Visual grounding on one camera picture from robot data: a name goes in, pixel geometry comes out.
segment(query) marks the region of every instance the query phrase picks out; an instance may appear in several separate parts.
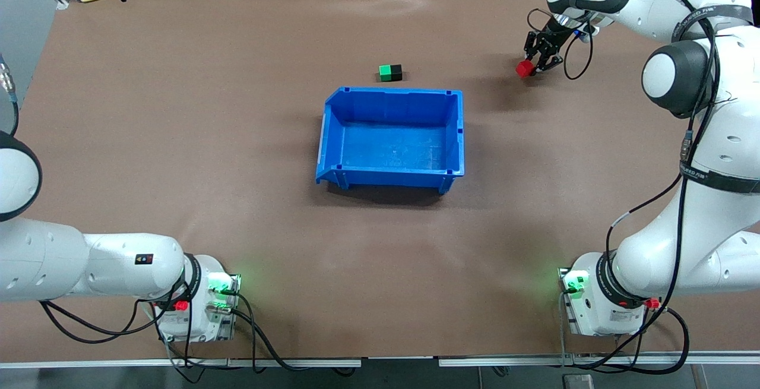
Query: blue container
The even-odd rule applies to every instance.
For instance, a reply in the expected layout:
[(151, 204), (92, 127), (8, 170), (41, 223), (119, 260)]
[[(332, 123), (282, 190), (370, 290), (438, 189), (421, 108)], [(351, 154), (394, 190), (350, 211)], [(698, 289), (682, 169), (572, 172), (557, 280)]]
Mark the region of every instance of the blue container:
[(464, 175), (462, 92), (340, 88), (325, 102), (316, 181), (437, 188)]

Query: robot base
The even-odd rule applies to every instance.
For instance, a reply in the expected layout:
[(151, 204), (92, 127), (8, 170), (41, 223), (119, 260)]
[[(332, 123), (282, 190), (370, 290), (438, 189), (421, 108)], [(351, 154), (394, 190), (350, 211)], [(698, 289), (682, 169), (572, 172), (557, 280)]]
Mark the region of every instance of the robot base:
[[(159, 320), (159, 330), (164, 340), (169, 342), (184, 342), (188, 338), (188, 325), (190, 325), (190, 313), (192, 311), (192, 327), (189, 329), (190, 343), (231, 340), (234, 335), (235, 318), (231, 310), (236, 308), (238, 297), (236, 295), (223, 295), (214, 291), (214, 285), (219, 283), (219, 278), (225, 280), (222, 283), (228, 292), (239, 292), (240, 276), (228, 275), (222, 265), (214, 257), (196, 255), (192, 259), (185, 257), (185, 282), (192, 284), (193, 267), (192, 260), (197, 260), (199, 268), (198, 290), (187, 302), (167, 310)], [(172, 298), (183, 294), (178, 290), (172, 294)]]
[(570, 332), (584, 336), (632, 334), (641, 327), (644, 306), (634, 309), (616, 305), (605, 297), (597, 280), (601, 253), (580, 256), (572, 269), (560, 269), (562, 289), (581, 286), (582, 291), (565, 295)]

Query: brown table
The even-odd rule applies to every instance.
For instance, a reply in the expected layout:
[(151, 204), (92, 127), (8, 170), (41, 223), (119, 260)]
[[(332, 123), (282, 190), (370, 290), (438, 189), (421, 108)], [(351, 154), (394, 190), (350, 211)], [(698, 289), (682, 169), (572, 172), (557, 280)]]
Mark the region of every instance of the brown table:
[[(544, 0), (106, 0), (58, 12), (17, 137), (40, 158), (27, 218), (171, 235), (242, 273), (282, 356), (558, 353), (557, 268), (676, 176), (684, 123), (639, 83), (658, 44), (620, 26), (588, 73), (519, 80)], [(535, 23), (543, 23), (537, 14)], [(576, 43), (578, 72), (587, 46)], [(461, 89), (466, 175), (443, 197), (315, 185), (323, 102), (339, 86)], [(643, 227), (664, 201), (619, 227)], [(65, 299), (107, 327), (123, 298)], [(692, 348), (747, 350), (760, 292), (675, 299)], [(34, 303), (0, 306), (0, 362), (164, 356), (152, 331), (100, 346)], [(84, 336), (92, 333), (79, 331)], [(644, 350), (680, 348), (675, 326)], [(247, 330), (198, 356), (249, 357)], [(575, 352), (610, 340), (570, 337)]]

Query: green cube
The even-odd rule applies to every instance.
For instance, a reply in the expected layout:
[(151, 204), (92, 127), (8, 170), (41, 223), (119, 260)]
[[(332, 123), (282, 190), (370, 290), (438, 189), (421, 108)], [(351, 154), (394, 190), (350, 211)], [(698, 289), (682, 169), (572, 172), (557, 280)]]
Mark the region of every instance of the green cube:
[(380, 66), (380, 81), (401, 81), (403, 79), (404, 72), (401, 70), (401, 64)]

